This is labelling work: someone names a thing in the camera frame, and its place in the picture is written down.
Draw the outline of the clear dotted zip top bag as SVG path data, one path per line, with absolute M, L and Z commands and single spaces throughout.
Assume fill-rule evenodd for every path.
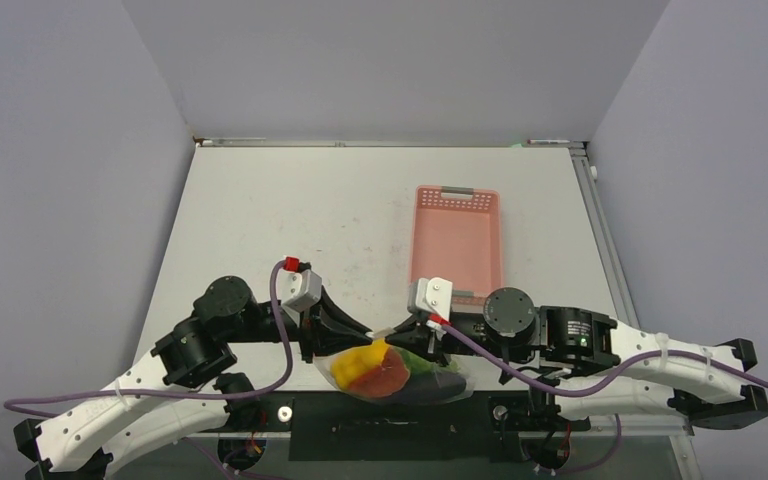
M 445 404 L 474 391 L 470 372 L 457 363 L 442 366 L 382 339 L 317 356 L 313 364 L 338 391 L 376 405 Z

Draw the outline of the green toy apple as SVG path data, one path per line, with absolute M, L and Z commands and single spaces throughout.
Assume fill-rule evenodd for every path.
M 411 376 L 459 372 L 459 367 L 455 363 L 440 365 L 401 348 L 398 349 L 398 353 Z

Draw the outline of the purple toy eggplant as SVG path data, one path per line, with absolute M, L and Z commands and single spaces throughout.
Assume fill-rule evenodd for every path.
M 403 404 L 433 404 L 461 396 L 468 389 L 467 380 L 453 372 L 412 375 L 396 397 Z

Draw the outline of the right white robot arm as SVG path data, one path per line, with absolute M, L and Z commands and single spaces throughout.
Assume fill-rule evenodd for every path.
M 489 293 L 478 313 L 445 313 L 448 294 L 436 285 L 416 293 L 410 316 L 379 337 L 440 365 L 454 355 L 484 358 L 500 369 L 500 383 L 527 385 L 525 414 L 539 428 L 655 415 L 737 430 L 768 417 L 765 388 L 743 377 L 757 363 L 749 340 L 677 341 L 606 314 L 538 306 L 513 287 Z

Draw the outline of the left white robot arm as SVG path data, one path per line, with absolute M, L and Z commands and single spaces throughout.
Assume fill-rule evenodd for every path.
M 26 414 L 13 434 L 32 462 L 28 478 L 105 479 L 189 434 L 249 428 L 263 400 L 290 380 L 296 358 L 311 362 L 370 341 L 370 329 L 334 303 L 309 266 L 294 273 L 286 297 L 262 303 L 243 279 L 223 276 L 106 387 L 63 395 L 65 412 L 46 412 L 44 397 L 8 400 L 5 407 Z M 279 344 L 280 376 L 255 387 L 236 371 L 232 348 L 244 343 Z

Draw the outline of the yellow toy bell pepper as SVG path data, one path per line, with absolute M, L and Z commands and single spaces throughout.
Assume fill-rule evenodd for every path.
M 352 383 L 381 370 L 390 347 L 384 341 L 341 352 L 331 363 L 330 373 L 337 387 L 348 390 Z

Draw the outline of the red watermelon slice toy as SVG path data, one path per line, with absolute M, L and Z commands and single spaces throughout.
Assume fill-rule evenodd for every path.
M 381 399 L 401 390 L 410 378 L 401 356 L 395 348 L 390 348 L 381 370 L 367 374 L 351 384 L 348 391 L 367 399 Z

